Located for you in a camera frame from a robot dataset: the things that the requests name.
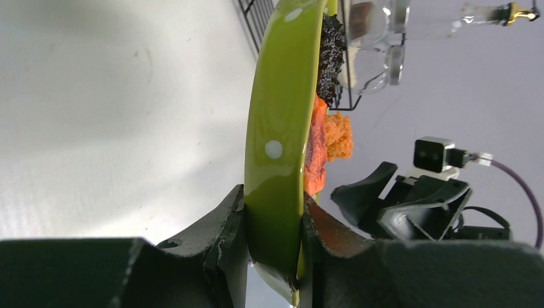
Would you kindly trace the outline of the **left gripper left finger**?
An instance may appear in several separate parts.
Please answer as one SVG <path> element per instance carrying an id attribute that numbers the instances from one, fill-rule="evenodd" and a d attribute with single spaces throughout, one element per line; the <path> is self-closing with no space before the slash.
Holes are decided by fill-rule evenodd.
<path id="1" fill-rule="evenodd" d="M 243 187 L 180 233 L 1 242 L 2 307 L 244 307 Z"/>

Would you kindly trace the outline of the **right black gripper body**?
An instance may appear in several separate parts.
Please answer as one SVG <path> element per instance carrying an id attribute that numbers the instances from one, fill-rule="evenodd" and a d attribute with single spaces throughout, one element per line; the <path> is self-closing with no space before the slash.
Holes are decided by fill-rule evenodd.
<path id="1" fill-rule="evenodd" d="M 472 196 L 470 184 L 429 176 L 397 176 L 378 212 L 378 225 L 392 239 L 440 241 Z"/>

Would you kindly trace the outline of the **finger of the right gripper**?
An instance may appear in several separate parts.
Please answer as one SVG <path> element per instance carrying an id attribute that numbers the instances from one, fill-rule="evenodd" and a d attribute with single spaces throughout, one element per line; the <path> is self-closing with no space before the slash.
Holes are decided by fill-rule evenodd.
<path id="1" fill-rule="evenodd" d="M 366 178 L 336 187 L 331 192 L 330 198 L 339 207 L 347 222 L 357 226 L 363 215 L 377 202 L 397 169 L 396 164 L 382 162 Z"/>

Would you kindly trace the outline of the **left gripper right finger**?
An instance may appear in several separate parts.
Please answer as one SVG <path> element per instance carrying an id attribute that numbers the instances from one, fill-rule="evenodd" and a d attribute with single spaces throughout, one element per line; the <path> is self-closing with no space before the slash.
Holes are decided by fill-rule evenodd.
<path id="1" fill-rule="evenodd" d="M 543 256 L 507 241 L 372 241 L 305 195 L 301 307 L 542 307 Z"/>

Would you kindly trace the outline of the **green dotted plate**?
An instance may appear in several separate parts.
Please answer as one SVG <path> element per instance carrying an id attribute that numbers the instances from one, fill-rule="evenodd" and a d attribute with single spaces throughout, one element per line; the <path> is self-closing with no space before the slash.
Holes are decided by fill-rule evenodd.
<path id="1" fill-rule="evenodd" d="M 336 1 L 279 1 L 260 45 L 244 162 L 246 236 L 262 279 L 290 305 L 304 211 L 303 169 L 318 79 L 323 16 Z"/>

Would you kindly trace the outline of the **glass jar beige contents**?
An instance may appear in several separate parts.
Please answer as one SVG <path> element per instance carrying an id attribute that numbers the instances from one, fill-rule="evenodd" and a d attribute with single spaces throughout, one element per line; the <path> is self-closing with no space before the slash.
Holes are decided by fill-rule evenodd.
<path id="1" fill-rule="evenodd" d="M 394 34 L 405 32 L 410 1 L 340 1 L 339 13 L 350 47 L 370 47 Z"/>

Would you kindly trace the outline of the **oil bottle gold spout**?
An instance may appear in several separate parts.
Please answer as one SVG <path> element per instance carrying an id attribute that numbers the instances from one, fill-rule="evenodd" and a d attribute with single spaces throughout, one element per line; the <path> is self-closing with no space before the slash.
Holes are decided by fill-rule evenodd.
<path id="1" fill-rule="evenodd" d="M 533 22 L 541 16 L 537 1 L 532 1 L 530 8 L 522 8 L 516 1 L 411 1 L 405 37 L 450 39 L 471 28 L 507 27 L 519 19 Z"/>

